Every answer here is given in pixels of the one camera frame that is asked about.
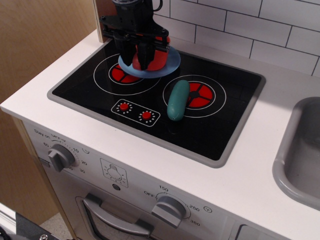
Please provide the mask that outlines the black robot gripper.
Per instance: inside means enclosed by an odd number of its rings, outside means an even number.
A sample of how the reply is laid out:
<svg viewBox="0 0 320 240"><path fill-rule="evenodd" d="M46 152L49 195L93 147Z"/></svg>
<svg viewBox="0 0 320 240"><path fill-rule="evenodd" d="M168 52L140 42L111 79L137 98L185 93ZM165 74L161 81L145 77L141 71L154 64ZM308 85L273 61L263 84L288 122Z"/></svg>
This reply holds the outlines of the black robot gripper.
<svg viewBox="0 0 320 240"><path fill-rule="evenodd" d="M169 31L153 19L154 12L162 8L163 1L156 9L151 0L114 0L113 4L116 15L99 18L103 36L115 39L115 46L126 66L132 64L137 52L140 69L147 70L156 50L168 52L170 48Z"/></svg>

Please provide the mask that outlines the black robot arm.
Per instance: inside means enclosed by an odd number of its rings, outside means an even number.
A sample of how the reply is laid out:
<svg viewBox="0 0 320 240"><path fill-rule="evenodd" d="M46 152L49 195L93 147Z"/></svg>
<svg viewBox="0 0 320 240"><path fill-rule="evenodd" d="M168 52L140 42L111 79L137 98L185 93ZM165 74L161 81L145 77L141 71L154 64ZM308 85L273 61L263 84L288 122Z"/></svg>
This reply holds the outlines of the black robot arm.
<svg viewBox="0 0 320 240"><path fill-rule="evenodd" d="M111 38L126 66L139 71L158 71L168 59L170 50L169 31L154 21L151 0L114 0L116 15L99 18L102 34Z"/></svg>

